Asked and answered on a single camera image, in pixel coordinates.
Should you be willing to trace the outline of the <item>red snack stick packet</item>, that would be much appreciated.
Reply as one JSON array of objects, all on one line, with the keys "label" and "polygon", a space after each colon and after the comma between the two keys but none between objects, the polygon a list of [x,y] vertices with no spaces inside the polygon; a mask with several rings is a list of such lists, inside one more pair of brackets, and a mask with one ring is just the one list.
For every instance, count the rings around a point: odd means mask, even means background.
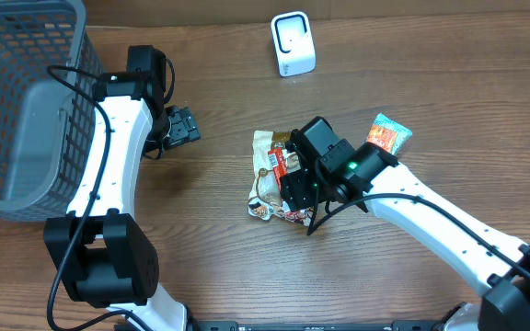
[{"label": "red snack stick packet", "polygon": [[286,176],[288,171],[287,156],[285,148],[276,147],[268,151],[268,157],[271,162],[272,170],[275,175],[278,187],[281,186],[281,178]]}]

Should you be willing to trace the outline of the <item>teal orange snack packet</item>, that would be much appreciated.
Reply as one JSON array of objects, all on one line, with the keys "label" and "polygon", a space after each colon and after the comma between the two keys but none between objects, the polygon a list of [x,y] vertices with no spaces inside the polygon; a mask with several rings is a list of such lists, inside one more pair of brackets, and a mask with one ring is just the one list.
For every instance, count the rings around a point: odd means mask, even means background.
[{"label": "teal orange snack packet", "polygon": [[392,155],[397,155],[404,143],[412,136],[412,130],[379,113],[371,126],[366,141]]}]

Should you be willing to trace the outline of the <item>beige brown snack bag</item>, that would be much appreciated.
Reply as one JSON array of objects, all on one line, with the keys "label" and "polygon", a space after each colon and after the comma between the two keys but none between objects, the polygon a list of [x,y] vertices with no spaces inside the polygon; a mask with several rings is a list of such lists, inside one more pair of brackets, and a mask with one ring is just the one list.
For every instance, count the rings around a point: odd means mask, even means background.
[{"label": "beige brown snack bag", "polygon": [[[272,170],[268,151],[281,147],[290,140],[289,132],[255,131],[253,135],[253,172],[255,179],[248,194],[248,213],[264,222],[280,218],[290,223],[308,226],[311,223],[313,208],[291,211],[286,200],[282,198],[275,175]],[[288,152],[288,171],[298,170],[298,156]]]}]

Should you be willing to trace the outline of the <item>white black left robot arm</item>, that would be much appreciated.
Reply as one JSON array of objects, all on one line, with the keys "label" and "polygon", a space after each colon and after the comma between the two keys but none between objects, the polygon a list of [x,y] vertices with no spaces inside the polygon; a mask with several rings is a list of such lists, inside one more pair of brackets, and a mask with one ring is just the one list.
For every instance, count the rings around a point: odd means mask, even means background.
[{"label": "white black left robot arm", "polygon": [[199,329],[190,308],[174,300],[159,282],[155,247],[134,217],[140,163],[165,150],[200,139],[188,108],[172,106],[172,62],[151,45],[132,46],[123,72],[95,74],[89,92],[74,91],[96,111],[86,168],[63,217],[45,223],[43,239],[57,273],[46,318],[57,330],[53,308],[64,288],[74,302],[103,314],[86,329],[113,316],[123,330]]}]

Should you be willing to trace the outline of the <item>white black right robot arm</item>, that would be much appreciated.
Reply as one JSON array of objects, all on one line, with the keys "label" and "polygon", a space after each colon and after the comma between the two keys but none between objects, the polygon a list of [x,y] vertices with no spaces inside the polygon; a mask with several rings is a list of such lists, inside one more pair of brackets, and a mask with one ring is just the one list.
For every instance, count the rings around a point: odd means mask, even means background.
[{"label": "white black right robot arm", "polygon": [[397,158],[412,132],[383,114],[363,144],[341,139],[322,117],[290,133],[286,150],[299,168],[280,179],[292,211],[337,203],[312,218],[312,234],[350,207],[388,221],[447,263],[481,302],[461,303],[435,330],[530,330],[530,245],[500,232],[423,184]]}]

